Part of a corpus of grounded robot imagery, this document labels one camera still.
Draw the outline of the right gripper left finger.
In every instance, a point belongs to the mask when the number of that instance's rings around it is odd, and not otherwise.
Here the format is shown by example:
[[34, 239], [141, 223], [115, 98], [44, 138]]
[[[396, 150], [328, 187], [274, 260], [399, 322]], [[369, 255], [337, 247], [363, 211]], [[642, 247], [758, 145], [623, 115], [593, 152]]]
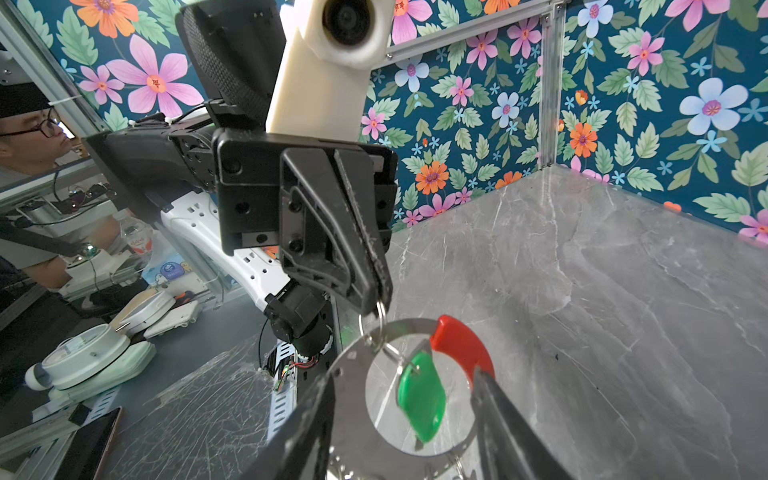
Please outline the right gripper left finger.
[[240, 479], [325, 479], [334, 413], [334, 381], [326, 374], [309, 388]]

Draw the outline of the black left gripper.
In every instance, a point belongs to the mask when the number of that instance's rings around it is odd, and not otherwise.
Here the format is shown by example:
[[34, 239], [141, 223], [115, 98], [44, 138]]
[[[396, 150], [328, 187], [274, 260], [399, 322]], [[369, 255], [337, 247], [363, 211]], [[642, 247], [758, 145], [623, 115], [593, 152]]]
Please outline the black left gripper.
[[222, 249], [278, 246], [284, 272], [368, 315], [392, 296], [385, 258], [399, 158], [381, 145], [221, 129]]

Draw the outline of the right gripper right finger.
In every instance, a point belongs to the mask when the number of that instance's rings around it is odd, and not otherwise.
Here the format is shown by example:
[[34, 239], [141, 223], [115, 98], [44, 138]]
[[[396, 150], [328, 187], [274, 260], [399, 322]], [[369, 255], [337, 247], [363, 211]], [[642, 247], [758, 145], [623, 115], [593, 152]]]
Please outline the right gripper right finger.
[[471, 406], [485, 479], [569, 479], [494, 377], [474, 371]]

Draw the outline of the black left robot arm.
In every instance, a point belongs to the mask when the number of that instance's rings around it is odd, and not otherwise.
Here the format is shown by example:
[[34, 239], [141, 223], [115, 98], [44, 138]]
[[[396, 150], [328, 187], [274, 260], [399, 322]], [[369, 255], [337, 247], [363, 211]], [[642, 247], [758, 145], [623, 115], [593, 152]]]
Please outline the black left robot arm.
[[390, 1], [199, 1], [178, 33], [208, 100], [86, 139], [117, 203], [204, 253], [275, 335], [322, 355], [331, 301], [383, 318], [397, 154], [360, 141]]

